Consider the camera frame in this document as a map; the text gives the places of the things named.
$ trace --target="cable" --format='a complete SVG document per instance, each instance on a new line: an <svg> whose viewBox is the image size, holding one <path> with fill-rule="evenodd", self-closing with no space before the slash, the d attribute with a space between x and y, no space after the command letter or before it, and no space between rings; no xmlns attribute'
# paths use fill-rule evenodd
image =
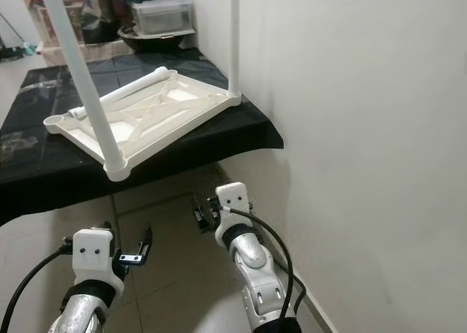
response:
<svg viewBox="0 0 467 333"><path fill-rule="evenodd" d="M285 273L287 273L287 268L282 265L278 260L274 259L274 263L280 267L280 269L282 271L284 271ZM300 306L301 304L301 301L303 300L303 298L306 296L306 287L304 285L304 283L300 280L300 278L298 278L297 276L293 276L293 279L294 281L296 281L298 283L298 285L301 287L301 292L300 294L297 296L297 300L295 301L295 305L293 306L293 312L296 314L297 311L298 311L298 307Z"/></svg>
<svg viewBox="0 0 467 333"><path fill-rule="evenodd" d="M34 267L28 275L24 278L23 282L20 283L18 288L16 289L15 293L13 294L11 300L9 301L7 310L5 311L5 316L3 317L3 321L1 322L0 333L7 333L9 322L12 319L13 311L15 310L16 303L20 298L21 293L23 293L24 288L28 285L28 283L32 280L32 278L49 262L53 259L59 257L61 254L66 253L69 250L69 245L63 245L58 249L56 252L42 260L36 267Z"/></svg>
<svg viewBox="0 0 467 333"><path fill-rule="evenodd" d="M24 39L21 37L21 35L19 35L19 33L16 31L16 29L13 27L12 24L9 23L9 21L4 17L4 15L0 12L0 17L5 20L5 23L7 23L7 25L13 30L13 32L16 34L16 36L18 36L21 40L22 43L24 43Z"/></svg>
<svg viewBox="0 0 467 333"><path fill-rule="evenodd" d="M268 225L266 222L264 222L260 218L257 218L256 216L250 213L246 213L245 211L231 209L230 207L221 206L220 209L226 211L227 213L233 213L233 214L244 216L245 218L249 218L250 220L258 223L266 231L268 231L271 234L271 236L274 237L274 239L279 243L282 249L282 252L284 253L285 259L287 260L287 273L288 273L287 291L285 293L284 304L282 305L282 309L279 315L279 320L282 324L282 322L284 322L285 314L287 313L287 309L290 304L290 299L292 297L293 278L294 278L292 259L290 258L290 254L289 254L289 251L287 250L287 247L285 246L284 242L279 237L279 235L275 232L275 230L273 230L272 227L270 227L270 225Z"/></svg>

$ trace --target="white wall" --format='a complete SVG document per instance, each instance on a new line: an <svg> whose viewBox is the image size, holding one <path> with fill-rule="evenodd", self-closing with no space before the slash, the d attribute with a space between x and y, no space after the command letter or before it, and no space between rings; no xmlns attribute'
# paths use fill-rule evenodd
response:
<svg viewBox="0 0 467 333"><path fill-rule="evenodd" d="M39 33L23 0L0 0L0 12L25 41L32 45L39 44L41 41ZM2 18L0 18L0 37L6 47L23 45Z"/></svg>
<svg viewBox="0 0 467 333"><path fill-rule="evenodd" d="M228 68L227 0L194 0ZM242 0L284 151L223 162L341 333L467 332L467 0Z"/></svg>

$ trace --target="white plastic pipe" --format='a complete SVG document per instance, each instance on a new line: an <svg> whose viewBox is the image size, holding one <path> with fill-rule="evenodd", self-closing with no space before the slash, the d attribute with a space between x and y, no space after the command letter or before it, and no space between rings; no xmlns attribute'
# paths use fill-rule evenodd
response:
<svg viewBox="0 0 467 333"><path fill-rule="evenodd" d="M62 0L44 0L55 34L62 48L66 65L72 74L74 85L85 105L94 134L104 154L104 168L108 172L119 171L126 165L114 135L104 114L96 87L90 77L85 59L73 32Z"/></svg>
<svg viewBox="0 0 467 333"><path fill-rule="evenodd" d="M238 98L242 95L239 90L239 51L240 51L240 0L231 0L231 44L228 70L229 97Z"/></svg>
<svg viewBox="0 0 467 333"><path fill-rule="evenodd" d="M172 72L170 72L166 67L159 66L150 74L147 74L143 77L140 77L138 80L133 81L123 87L118 88L117 90L106 94L101 97L102 104L110 104L118 101L124 97L127 97L147 86L159 83L169 78ZM68 111L74 118L82 119L86 116L86 109L84 107L76 107Z"/></svg>

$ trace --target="plastic storage box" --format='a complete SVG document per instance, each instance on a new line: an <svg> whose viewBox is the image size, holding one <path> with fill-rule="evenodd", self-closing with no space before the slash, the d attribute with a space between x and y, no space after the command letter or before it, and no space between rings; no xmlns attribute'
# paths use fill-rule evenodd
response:
<svg viewBox="0 0 467 333"><path fill-rule="evenodd" d="M192 31L190 0L155 0L132 3L136 24L135 31L141 36L169 36Z"/></svg>
<svg viewBox="0 0 467 333"><path fill-rule="evenodd" d="M57 36L52 27L47 9L42 0L24 0L31 14L34 24L36 24L37 31L44 42L45 47L58 46ZM79 43L82 43L81 33L81 11L84 5L84 0L63 0L66 12L72 22L74 34Z"/></svg>

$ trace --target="black tablecloth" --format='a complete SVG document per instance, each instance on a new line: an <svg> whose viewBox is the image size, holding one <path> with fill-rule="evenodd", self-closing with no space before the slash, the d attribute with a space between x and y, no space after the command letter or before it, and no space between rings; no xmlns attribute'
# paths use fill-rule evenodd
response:
<svg viewBox="0 0 467 333"><path fill-rule="evenodd" d="M88 64L100 96L157 66L226 88L227 80L196 49L171 55L123 55ZM80 106L66 66L31 70L0 130L0 225L157 180L248 150L283 148L271 121L246 98L147 159L124 181L111 182L102 165L42 121Z"/></svg>

